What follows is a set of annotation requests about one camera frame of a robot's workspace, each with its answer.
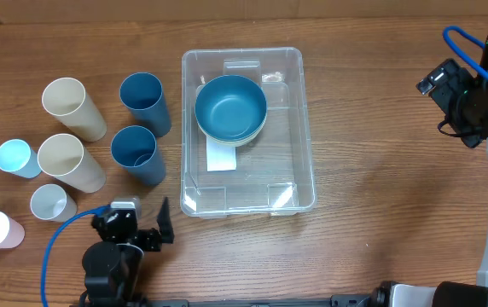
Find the small grey cup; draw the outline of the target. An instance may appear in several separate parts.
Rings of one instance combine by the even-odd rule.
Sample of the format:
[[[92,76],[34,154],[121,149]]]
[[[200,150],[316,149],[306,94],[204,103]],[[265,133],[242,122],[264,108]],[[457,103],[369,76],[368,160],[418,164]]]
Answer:
[[[59,185],[45,184],[30,199],[32,214],[45,221],[66,222],[77,213],[77,205]]]

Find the cream bowl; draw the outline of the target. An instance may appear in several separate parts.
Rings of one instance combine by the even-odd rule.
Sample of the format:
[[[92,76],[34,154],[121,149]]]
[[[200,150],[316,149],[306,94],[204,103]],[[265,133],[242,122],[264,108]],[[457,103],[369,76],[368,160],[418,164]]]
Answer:
[[[241,140],[237,140],[237,141],[222,141],[220,139],[217,139],[213,136],[210,136],[208,133],[206,133],[206,131],[200,126],[198,125],[199,129],[201,130],[201,132],[209,139],[212,139],[214,142],[216,143],[219,143],[219,144],[222,144],[222,145],[227,145],[227,146],[231,146],[231,147],[240,147],[240,146],[243,146],[243,145],[246,145],[248,144],[249,142],[251,142],[256,136],[259,135],[260,131],[263,129],[264,125],[265,125],[266,121],[264,121],[259,127],[258,129],[256,129],[250,136],[247,136]]]

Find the small light blue cup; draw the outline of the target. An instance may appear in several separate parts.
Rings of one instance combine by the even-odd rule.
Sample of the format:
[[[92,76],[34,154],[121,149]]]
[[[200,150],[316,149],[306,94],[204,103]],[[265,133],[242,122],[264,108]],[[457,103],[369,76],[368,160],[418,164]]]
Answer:
[[[37,153],[21,139],[11,139],[0,146],[0,170],[24,178],[34,178],[42,171]]]

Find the teal blue bowl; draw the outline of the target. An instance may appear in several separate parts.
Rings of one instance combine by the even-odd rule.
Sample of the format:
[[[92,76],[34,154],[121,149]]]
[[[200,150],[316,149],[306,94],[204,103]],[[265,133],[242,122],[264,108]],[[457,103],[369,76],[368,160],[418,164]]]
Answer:
[[[200,90],[195,119],[211,138],[242,142],[263,128],[267,110],[265,93],[258,84],[241,75],[223,75]]]

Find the tall cream cup back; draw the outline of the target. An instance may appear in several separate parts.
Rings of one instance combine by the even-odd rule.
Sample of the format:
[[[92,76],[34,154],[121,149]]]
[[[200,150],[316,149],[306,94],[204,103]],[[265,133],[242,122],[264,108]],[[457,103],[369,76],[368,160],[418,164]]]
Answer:
[[[107,123],[76,78],[58,78],[48,84],[42,94],[45,111],[87,142],[101,139]]]

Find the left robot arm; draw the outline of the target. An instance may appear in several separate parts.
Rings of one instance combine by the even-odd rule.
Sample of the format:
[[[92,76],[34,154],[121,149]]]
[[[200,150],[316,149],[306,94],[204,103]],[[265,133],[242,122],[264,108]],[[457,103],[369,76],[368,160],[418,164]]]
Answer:
[[[137,197],[119,198],[92,218],[101,240],[82,258],[86,293],[81,306],[147,306],[136,293],[137,278],[146,252],[159,252],[174,241],[169,200],[163,199],[156,218],[158,227],[139,229],[141,203]]]

